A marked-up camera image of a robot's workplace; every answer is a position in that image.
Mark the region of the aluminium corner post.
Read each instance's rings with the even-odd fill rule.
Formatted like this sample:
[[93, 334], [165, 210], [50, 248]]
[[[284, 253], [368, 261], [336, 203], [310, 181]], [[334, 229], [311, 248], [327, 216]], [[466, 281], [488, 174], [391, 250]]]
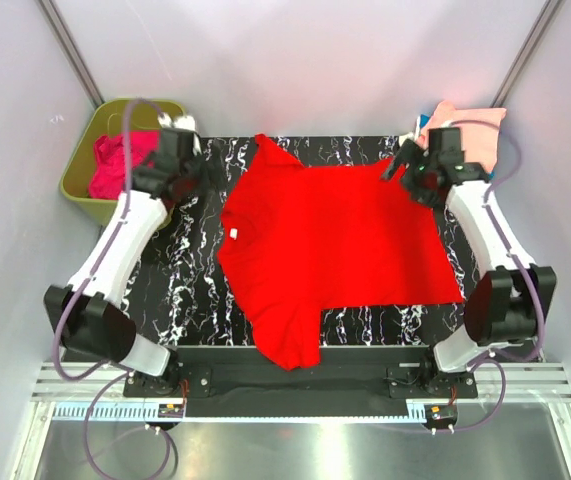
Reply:
[[504, 107], [564, 4], [564, 0], [544, 1], [525, 40], [521, 44], [521, 47], [492, 99], [492, 108]]
[[86, 61], [84, 60], [72, 32], [57, 6], [57, 3], [53, 0], [36, 0], [36, 4], [41, 10], [55, 39], [59, 43], [72, 70], [79, 80], [82, 89], [88, 96], [93, 107], [98, 108], [105, 102], [104, 97], [101, 94]]

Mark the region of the left aluminium corner post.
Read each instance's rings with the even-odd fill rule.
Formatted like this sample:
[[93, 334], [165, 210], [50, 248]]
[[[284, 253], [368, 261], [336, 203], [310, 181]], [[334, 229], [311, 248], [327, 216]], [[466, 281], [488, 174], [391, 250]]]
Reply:
[[55, 39], [59, 43], [72, 70], [79, 80], [82, 89], [88, 96], [93, 107], [98, 108], [105, 102], [104, 97], [101, 94], [86, 61], [84, 60], [72, 32], [57, 6], [57, 3], [53, 0], [36, 0], [36, 4], [41, 10]]

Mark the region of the magenta t-shirt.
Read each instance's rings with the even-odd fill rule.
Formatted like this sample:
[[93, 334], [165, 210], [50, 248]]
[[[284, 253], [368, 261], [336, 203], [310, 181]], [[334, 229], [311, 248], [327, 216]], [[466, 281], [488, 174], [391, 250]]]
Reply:
[[[159, 132], [133, 131], [130, 133], [132, 166], [137, 167], [157, 147]], [[117, 200], [125, 182], [125, 148], [123, 135], [103, 135], [93, 147], [96, 171], [89, 183], [91, 198]]]

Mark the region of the folded peach t-shirt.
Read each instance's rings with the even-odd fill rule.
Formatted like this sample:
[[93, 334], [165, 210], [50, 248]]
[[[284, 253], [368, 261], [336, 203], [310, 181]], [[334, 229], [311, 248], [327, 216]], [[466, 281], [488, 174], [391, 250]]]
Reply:
[[498, 160], [499, 130], [506, 114], [505, 108], [458, 109], [452, 102], [444, 100], [421, 128], [416, 143], [427, 148], [431, 129], [454, 126], [460, 129], [465, 161], [479, 163], [491, 173]]

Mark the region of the right aluminium corner post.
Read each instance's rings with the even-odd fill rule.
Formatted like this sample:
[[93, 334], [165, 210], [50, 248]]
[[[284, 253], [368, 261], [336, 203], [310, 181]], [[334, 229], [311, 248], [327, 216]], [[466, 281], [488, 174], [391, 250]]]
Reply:
[[521, 44], [521, 47], [492, 99], [492, 108], [504, 107], [564, 4], [564, 0], [544, 1], [525, 40]]

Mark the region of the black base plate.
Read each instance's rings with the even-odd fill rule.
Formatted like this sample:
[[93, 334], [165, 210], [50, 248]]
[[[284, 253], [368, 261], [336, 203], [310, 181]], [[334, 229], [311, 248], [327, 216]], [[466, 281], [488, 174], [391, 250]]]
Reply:
[[130, 398], [209, 399], [225, 393], [375, 393], [392, 399], [475, 399], [472, 374], [440, 373], [425, 346], [327, 346], [321, 362], [291, 371], [254, 347], [181, 346], [172, 354], [167, 378], [136, 373], [125, 381]]

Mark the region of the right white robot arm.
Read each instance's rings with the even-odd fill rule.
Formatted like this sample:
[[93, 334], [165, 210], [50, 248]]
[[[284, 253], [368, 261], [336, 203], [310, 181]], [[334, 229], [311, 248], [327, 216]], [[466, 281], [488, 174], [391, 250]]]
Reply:
[[400, 178], [412, 200], [445, 207], [456, 218], [481, 275], [464, 305], [464, 322], [429, 347], [409, 383], [441, 396], [485, 359], [520, 358], [513, 348], [533, 342], [524, 361], [536, 359], [557, 284], [554, 270], [539, 266], [523, 249], [502, 213], [484, 167], [468, 163], [459, 138], [438, 133], [430, 148], [402, 143], [385, 181]]

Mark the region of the folded cream t-shirt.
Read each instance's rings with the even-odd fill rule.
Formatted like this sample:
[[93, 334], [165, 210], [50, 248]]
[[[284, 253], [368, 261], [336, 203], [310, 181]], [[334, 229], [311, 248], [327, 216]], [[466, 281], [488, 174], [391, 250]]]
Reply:
[[410, 163], [422, 154], [423, 149], [417, 142], [417, 137], [413, 133], [402, 135], [399, 138], [399, 149], [396, 157], [402, 163]]

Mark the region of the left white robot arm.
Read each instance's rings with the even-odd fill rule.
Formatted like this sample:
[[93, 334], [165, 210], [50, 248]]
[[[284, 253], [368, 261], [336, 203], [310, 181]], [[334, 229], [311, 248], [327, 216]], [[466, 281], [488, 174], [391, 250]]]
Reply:
[[140, 334], [121, 302], [136, 263], [171, 207], [219, 189], [222, 182], [213, 162], [196, 149], [151, 156], [161, 163], [126, 167], [113, 215], [79, 270], [66, 285], [45, 291], [54, 332], [52, 363], [65, 381], [78, 382], [112, 364], [146, 374], [146, 384], [161, 396], [180, 386], [172, 351]]

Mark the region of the folded blue t-shirt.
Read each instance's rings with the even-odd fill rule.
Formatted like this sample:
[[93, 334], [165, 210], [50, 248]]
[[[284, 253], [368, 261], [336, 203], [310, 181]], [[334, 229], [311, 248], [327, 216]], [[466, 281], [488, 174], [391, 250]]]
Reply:
[[425, 126], [429, 123], [431, 119], [430, 115], [426, 115], [426, 114], [420, 114], [417, 117], [417, 122], [416, 122], [416, 133], [418, 135], [421, 135], [423, 129], [425, 128]]

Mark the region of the olive green plastic bin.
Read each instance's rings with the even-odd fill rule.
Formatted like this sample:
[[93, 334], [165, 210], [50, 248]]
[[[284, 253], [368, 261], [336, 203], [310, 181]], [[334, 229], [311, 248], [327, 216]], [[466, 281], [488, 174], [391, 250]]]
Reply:
[[[99, 106], [89, 120], [60, 181], [60, 191], [65, 198], [79, 206], [90, 218], [106, 226], [116, 206], [116, 200], [94, 199], [89, 194], [90, 180], [97, 170], [94, 144], [99, 137], [109, 138], [121, 133], [122, 114], [131, 99], [116, 99]], [[182, 115], [185, 109], [170, 100], [152, 100], [161, 111], [171, 117]], [[157, 131], [160, 127], [157, 113], [152, 106], [135, 107], [130, 127], [133, 132]]]

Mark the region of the aluminium frame rail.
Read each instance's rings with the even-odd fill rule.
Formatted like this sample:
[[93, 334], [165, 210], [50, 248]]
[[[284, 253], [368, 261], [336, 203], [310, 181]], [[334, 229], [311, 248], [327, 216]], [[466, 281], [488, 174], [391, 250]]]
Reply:
[[[100, 366], [87, 377], [74, 381], [59, 375], [52, 363], [44, 363], [37, 376], [33, 397], [42, 401], [89, 400], [108, 382], [116, 380], [106, 397], [121, 396], [124, 371], [113, 366]], [[570, 403], [571, 386], [559, 363], [504, 363], [500, 368], [485, 363], [478, 367], [466, 387], [476, 389], [475, 397], [482, 401], [505, 392], [504, 400], [511, 403]]]

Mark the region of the red t-shirt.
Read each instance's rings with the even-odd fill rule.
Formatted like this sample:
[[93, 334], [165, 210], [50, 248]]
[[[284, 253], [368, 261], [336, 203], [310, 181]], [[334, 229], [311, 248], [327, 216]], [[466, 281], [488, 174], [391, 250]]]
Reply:
[[383, 179], [387, 160], [306, 166], [263, 134], [255, 141], [221, 212], [218, 259], [267, 359], [317, 365], [329, 309], [462, 301], [433, 212]]

